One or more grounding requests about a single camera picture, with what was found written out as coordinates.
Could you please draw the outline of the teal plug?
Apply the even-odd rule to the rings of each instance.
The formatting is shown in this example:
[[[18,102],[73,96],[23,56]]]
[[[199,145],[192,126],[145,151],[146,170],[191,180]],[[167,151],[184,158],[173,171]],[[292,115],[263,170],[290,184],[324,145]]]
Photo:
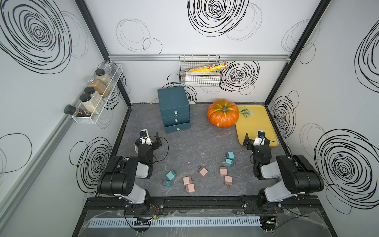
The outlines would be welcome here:
[[[164,180],[163,181],[163,184],[162,184],[164,187],[172,187],[172,181],[170,180]]]
[[[232,159],[226,159],[226,161],[225,161],[225,165],[228,167],[233,167],[234,164],[235,164],[234,160],[232,160]]]
[[[176,173],[175,171],[171,170],[166,174],[166,177],[168,178],[169,181],[172,181],[176,178]]]
[[[234,160],[235,159],[235,155],[233,152],[226,152],[226,158],[229,159],[229,160]]]

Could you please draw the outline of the teal drawer cabinet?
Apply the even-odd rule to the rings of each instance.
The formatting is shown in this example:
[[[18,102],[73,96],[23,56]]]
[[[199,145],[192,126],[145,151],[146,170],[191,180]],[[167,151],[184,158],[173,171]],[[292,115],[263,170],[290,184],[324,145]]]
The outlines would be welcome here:
[[[166,133],[191,128],[190,104],[183,87],[158,90],[159,108]]]

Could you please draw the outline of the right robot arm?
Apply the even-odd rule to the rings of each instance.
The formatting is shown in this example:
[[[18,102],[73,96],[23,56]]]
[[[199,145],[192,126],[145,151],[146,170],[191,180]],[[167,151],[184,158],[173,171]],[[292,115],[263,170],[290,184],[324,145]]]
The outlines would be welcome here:
[[[259,180],[279,179],[279,182],[263,188],[257,197],[257,208],[268,212],[285,199],[298,195],[308,195],[324,189],[320,174],[303,155],[276,156],[271,158],[271,141],[265,132],[259,130],[255,139],[245,134],[242,145],[252,152],[249,160],[253,164],[253,173]]]

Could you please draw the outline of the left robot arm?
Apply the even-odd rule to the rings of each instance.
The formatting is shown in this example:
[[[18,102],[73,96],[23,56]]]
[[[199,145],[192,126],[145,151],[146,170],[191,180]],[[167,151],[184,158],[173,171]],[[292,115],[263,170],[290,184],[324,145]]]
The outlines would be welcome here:
[[[150,194],[135,183],[136,179],[151,178],[156,158],[154,150],[162,146],[157,133],[150,136],[146,129],[141,130],[136,140],[136,156],[112,156],[97,183],[97,192],[101,195],[123,199],[130,206],[140,206],[143,211],[155,208],[150,202]]]

